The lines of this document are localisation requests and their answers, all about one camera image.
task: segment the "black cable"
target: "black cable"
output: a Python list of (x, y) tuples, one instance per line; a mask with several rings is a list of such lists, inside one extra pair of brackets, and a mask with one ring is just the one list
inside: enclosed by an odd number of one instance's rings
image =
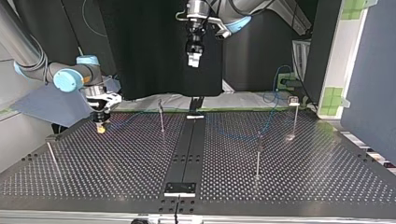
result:
[[(293, 10), (293, 18), (291, 19), (291, 39), (293, 39), (294, 21), (295, 21), (295, 18), (296, 18), (297, 7), (298, 7), (298, 4), (296, 3), (296, 6), (294, 7), (294, 10)], [(295, 72), (296, 72), (298, 78), (300, 79), (299, 81), (301, 82), (301, 84), (303, 86), (304, 92), (305, 92), (306, 96), (308, 97), (308, 99), (312, 102), (312, 105), (314, 106), (314, 108), (318, 112), (318, 108), (315, 105), (315, 102), (312, 100), (311, 96), (309, 95), (308, 91), (306, 90), (306, 87), (305, 87), (305, 85), (303, 83), (303, 79), (301, 78), (300, 72), (298, 71), (297, 62), (296, 62), (296, 59), (294, 57), (294, 47), (293, 46), (291, 46), (291, 58), (293, 59), (293, 64), (294, 64), (294, 67), (296, 68)]]
[(241, 16), (255, 16), (257, 14), (264, 12), (264, 10), (267, 9), (269, 6), (271, 6), (275, 2), (275, 0), (272, 0), (270, 3), (267, 4), (267, 6), (265, 6), (264, 8), (262, 8), (256, 12), (253, 12), (253, 13), (246, 13), (246, 12), (241, 11), (238, 7), (236, 7), (233, 0), (228, 0), (228, 2), (230, 3), (230, 6), (233, 8), (233, 10), (236, 13), (238, 13), (239, 15), (241, 15)]
[(217, 16), (217, 17), (219, 16), (219, 12), (220, 12), (221, 3), (222, 3), (222, 0), (219, 0), (219, 4), (218, 4), (218, 10), (216, 11), (216, 16)]

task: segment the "white cable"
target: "white cable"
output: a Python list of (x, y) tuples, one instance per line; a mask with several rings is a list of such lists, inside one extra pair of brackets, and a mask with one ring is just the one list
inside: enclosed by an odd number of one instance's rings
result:
[(88, 27), (92, 32), (94, 32), (95, 34), (100, 35), (100, 36), (103, 36), (103, 37), (107, 37), (107, 35), (103, 35), (103, 34), (97, 32), (97, 31), (93, 30), (93, 29), (91, 28), (91, 26), (87, 23), (87, 20), (85, 19), (85, 4), (86, 4), (86, 3), (87, 3), (87, 0), (84, 0), (84, 3), (82, 4), (82, 9), (81, 9), (82, 19), (84, 20), (85, 25), (87, 25), (87, 27)]

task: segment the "metal plate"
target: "metal plate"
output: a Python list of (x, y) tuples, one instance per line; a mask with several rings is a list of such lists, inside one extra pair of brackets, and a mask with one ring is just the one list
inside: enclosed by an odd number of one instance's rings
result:
[(300, 112), (208, 113), (200, 204), (194, 214), (396, 218), (396, 176), (330, 124)]
[[(16, 200), (21, 210), (80, 207), (98, 212), (98, 207), (113, 211), (122, 204), (123, 211), (158, 212), (184, 119), (185, 114), (164, 114), (164, 133), (157, 113), (114, 114), (105, 134), (85, 122), (50, 143), (56, 160), (43, 147), (3, 175), (0, 208), (14, 207), (10, 202)], [(24, 201), (36, 205), (23, 205)]]

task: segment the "gray wall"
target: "gray wall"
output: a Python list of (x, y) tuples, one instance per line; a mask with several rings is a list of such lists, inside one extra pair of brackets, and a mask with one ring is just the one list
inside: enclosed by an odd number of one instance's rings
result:
[(369, 9), (341, 124), (396, 163), (396, 8), (379, 0)]

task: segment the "end effector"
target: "end effector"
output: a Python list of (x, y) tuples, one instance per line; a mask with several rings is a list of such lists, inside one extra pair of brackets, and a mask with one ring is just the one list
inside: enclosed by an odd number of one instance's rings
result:
[(217, 39), (225, 39), (231, 32), (222, 23), (221, 19), (210, 17), (211, 6), (206, 0), (190, 0), (187, 4), (187, 43), (186, 53), (189, 57), (188, 65), (199, 67), (202, 54), (205, 51), (204, 36), (209, 23), (219, 27)]

